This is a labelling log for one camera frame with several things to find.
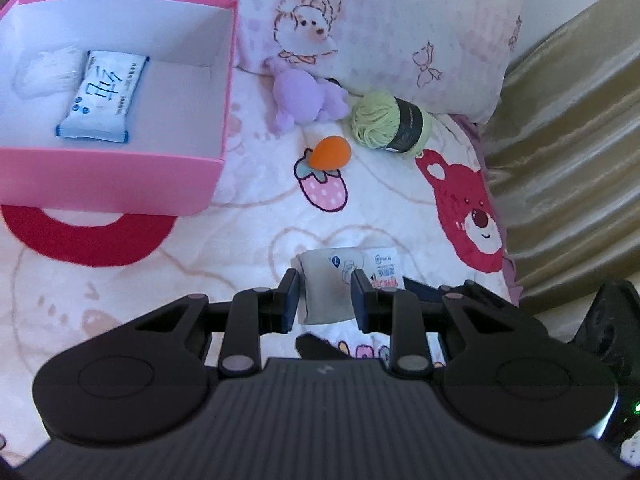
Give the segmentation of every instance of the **pillow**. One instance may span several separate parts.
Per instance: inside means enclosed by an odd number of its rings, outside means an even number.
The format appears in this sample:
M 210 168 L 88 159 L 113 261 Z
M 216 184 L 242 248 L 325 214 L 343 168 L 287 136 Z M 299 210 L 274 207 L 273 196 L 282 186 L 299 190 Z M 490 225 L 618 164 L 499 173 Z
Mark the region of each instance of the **pillow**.
M 432 113 L 486 121 L 523 0 L 239 0 L 238 65 L 280 56 L 356 94 L 383 89 Z

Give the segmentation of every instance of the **curtain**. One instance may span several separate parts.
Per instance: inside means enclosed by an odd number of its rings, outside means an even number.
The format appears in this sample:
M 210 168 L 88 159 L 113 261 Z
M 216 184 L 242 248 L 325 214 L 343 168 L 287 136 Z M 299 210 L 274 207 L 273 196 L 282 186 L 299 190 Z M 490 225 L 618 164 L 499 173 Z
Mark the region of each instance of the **curtain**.
M 558 29 L 506 77 L 484 131 L 520 306 L 553 309 L 541 319 L 575 324 L 608 277 L 639 285 L 638 9 L 600 0 Z

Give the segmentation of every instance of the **purple plush toy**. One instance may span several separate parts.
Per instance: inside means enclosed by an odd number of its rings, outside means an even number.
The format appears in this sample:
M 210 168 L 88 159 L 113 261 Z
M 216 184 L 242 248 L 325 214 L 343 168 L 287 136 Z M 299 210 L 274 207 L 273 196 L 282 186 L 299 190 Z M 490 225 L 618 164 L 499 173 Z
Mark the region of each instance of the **purple plush toy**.
M 279 58 L 269 59 L 267 65 L 274 76 L 273 97 L 278 107 L 275 126 L 279 131 L 288 130 L 295 123 L 336 121 L 349 115 L 349 105 L 344 102 L 348 92 L 344 88 L 326 79 L 316 80 Z

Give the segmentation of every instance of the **gray ribbed surface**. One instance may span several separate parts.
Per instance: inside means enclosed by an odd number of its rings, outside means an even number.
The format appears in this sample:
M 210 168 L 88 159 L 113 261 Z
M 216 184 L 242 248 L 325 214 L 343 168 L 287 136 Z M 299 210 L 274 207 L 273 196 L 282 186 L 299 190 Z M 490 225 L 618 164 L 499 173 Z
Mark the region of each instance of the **gray ribbed surface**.
M 53 442 L 19 471 L 27 480 L 618 480 L 629 472 L 594 440 L 523 449 L 485 439 L 453 420 L 427 384 L 393 380 L 378 360 L 272 359 L 258 376 L 223 383 L 213 400 L 154 442 L 117 450 Z

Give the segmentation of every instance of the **open storage box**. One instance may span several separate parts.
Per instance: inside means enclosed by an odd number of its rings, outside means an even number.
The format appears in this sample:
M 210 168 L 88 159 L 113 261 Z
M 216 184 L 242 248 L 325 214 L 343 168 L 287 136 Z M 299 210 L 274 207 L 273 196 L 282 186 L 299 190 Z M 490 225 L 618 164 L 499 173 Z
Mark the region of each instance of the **open storage box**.
M 225 160 L 235 0 L 11 0 L 0 11 L 0 203 L 190 215 Z M 25 53 L 66 46 L 149 56 L 127 115 L 129 142 L 63 139 L 75 90 L 28 100 Z

